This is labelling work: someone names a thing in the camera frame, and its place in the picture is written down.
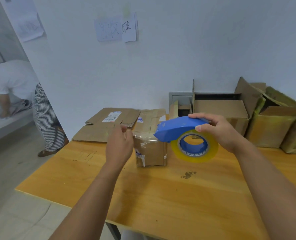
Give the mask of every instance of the blue tape dispenser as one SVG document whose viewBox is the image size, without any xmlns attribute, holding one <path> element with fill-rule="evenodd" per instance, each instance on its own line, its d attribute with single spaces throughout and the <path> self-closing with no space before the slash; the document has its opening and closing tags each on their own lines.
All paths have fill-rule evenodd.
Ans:
<svg viewBox="0 0 296 240">
<path fill-rule="evenodd" d="M 213 158 L 218 151 L 218 142 L 206 132 L 195 130 L 197 125 L 209 123 L 206 119 L 188 116 L 162 121 L 154 136 L 171 145 L 175 155 L 185 161 L 204 162 Z"/>
</svg>

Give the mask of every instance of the hand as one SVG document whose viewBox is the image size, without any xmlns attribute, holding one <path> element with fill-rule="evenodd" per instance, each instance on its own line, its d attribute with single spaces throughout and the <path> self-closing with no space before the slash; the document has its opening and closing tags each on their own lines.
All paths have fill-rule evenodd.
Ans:
<svg viewBox="0 0 296 240">
<path fill-rule="evenodd" d="M 0 118 L 3 119 L 3 118 L 7 118 L 7 117 L 10 117 L 10 113 L 9 111 L 2 111 L 2 113 L 0 114 Z"/>
<path fill-rule="evenodd" d="M 223 116 L 195 113 L 188 115 L 190 118 L 205 118 L 209 124 L 196 126 L 195 130 L 198 132 L 208 132 L 212 134 L 217 142 L 231 153 L 235 153 L 236 149 L 247 141 L 240 135 L 230 123 Z"/>
<path fill-rule="evenodd" d="M 106 146 L 106 164 L 119 170 L 130 158 L 134 149 L 134 138 L 127 127 L 116 125 Z"/>
</svg>

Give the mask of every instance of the person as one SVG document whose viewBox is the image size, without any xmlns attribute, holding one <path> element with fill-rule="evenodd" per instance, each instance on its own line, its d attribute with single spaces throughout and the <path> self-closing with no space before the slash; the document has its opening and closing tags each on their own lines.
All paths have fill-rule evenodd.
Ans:
<svg viewBox="0 0 296 240">
<path fill-rule="evenodd" d="M 0 107 L 2 109 L 0 118 L 11 116 L 9 92 L 20 99 L 27 99 L 33 103 L 34 121 L 45 139 L 45 148 L 38 153 L 38 157 L 54 154 L 68 143 L 68 139 L 29 62 L 11 60 L 0 64 Z"/>
<path fill-rule="evenodd" d="M 212 134 L 223 148 L 234 153 L 270 238 L 296 239 L 296 187 L 224 117 L 204 113 L 189 117 L 210 121 L 196 130 Z M 100 238 L 115 183 L 133 145 L 132 132 L 116 126 L 108 138 L 105 164 L 50 240 Z"/>
</svg>

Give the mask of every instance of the white shirt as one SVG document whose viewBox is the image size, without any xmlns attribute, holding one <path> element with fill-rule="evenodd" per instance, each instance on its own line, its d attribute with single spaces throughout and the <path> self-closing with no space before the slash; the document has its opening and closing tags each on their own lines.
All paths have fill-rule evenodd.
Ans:
<svg viewBox="0 0 296 240">
<path fill-rule="evenodd" d="M 12 92 L 18 98 L 32 101 L 38 82 L 28 61 L 11 60 L 0 64 L 0 94 Z"/>
</svg>

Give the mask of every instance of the table leg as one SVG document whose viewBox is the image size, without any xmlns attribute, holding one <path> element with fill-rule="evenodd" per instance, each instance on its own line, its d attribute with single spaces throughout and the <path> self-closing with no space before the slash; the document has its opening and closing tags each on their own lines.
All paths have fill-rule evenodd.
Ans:
<svg viewBox="0 0 296 240">
<path fill-rule="evenodd" d="M 113 238 L 115 240 L 120 240 L 122 238 L 116 225 L 106 222 L 107 227 L 109 228 Z"/>
</svg>

